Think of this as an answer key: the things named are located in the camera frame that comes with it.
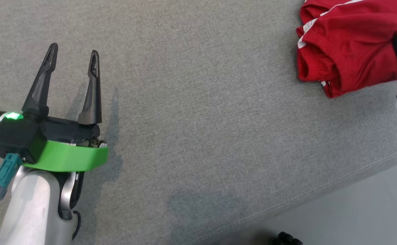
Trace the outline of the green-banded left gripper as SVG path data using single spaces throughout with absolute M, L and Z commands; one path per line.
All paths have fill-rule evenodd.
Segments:
M 43 120 L 48 116 L 50 79 L 57 55 L 58 44 L 52 43 L 21 109 L 25 118 Z M 48 142 L 40 159 L 36 163 L 24 162 L 23 166 L 50 172 L 86 172 L 107 163 L 107 143 L 98 138 L 102 108 L 99 54 L 96 50 L 91 53 L 88 78 L 88 90 L 78 120 L 48 117 L 42 124 Z

